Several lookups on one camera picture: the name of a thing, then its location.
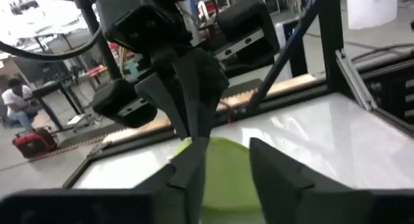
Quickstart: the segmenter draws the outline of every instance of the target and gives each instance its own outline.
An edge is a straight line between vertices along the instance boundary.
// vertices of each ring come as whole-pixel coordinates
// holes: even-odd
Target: person
[[[8,118],[18,121],[25,130],[33,131],[31,120],[38,114],[41,107],[35,100],[26,101],[32,96],[32,90],[17,78],[10,79],[8,87],[1,95],[8,108]]]

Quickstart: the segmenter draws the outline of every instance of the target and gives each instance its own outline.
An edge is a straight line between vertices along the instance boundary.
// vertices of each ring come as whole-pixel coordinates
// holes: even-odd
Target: wooden strip
[[[309,74],[305,74],[302,76],[298,76],[296,78],[284,81],[284,82],[280,82],[280,83],[276,83],[274,84],[268,92],[268,95],[273,95],[276,94],[278,92],[281,91],[285,91],[287,89],[296,87],[298,85],[303,85],[303,84],[307,84],[309,82],[313,82],[315,81],[315,78],[312,75]],[[221,101],[224,102],[226,105],[229,105],[231,107],[235,107],[235,106],[240,106],[241,104],[245,104],[247,103],[251,97],[253,96],[253,94],[257,92],[257,89],[251,90],[251,91],[245,91],[243,93],[228,97],[228,98],[224,98]],[[217,110],[223,110],[226,109],[227,107],[223,104],[219,104],[217,106]],[[147,133],[149,131],[154,131],[156,129],[160,129],[166,126],[171,125],[171,122],[169,121],[169,119],[163,119],[163,120],[154,120],[144,126],[141,126],[137,129],[124,129],[121,131],[117,131],[115,133],[111,133],[108,136],[106,136],[106,138],[104,138],[104,140],[102,141],[102,143],[107,143],[107,142],[118,142],[122,139],[127,139],[130,137],[134,137],[134,136],[138,136],[140,134],[143,133]]]

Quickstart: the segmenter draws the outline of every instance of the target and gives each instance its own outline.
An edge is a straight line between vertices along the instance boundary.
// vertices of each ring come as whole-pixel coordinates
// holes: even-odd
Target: red bag
[[[13,145],[26,159],[39,157],[57,147],[54,137],[45,128],[36,129],[36,132],[16,134]]]

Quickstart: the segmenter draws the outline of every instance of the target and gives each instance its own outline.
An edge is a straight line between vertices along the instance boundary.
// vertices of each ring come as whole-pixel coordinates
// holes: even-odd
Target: green fabric
[[[179,153],[191,144],[185,139]],[[253,211],[261,208],[252,179],[248,148],[224,138],[211,138],[207,149],[204,208]]]

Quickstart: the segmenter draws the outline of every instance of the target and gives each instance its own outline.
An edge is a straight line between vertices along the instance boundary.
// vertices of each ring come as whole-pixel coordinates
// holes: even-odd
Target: workbench
[[[414,188],[413,139],[332,94],[212,130],[248,147],[259,138],[350,188]],[[166,142],[93,162],[74,188],[132,188],[177,154]]]
[[[59,118],[56,116],[56,114],[53,112],[53,110],[43,100],[43,98],[45,96],[59,90],[64,95],[64,97],[68,101],[69,105],[72,107],[72,109],[74,110],[74,112],[77,115],[80,115],[84,112],[84,110],[82,108],[82,105],[80,104],[80,101],[77,99],[77,97],[74,94],[74,92],[72,91],[72,89],[65,85],[66,80],[67,79],[54,81],[54,82],[51,82],[49,84],[45,84],[42,87],[38,87],[36,89],[33,89],[32,90],[32,96],[30,98],[26,99],[26,100],[31,100],[31,99],[38,100],[39,104],[45,110],[45,112],[49,116],[50,120],[55,124],[58,131],[64,131],[65,128],[62,126],[62,124],[59,121]]]

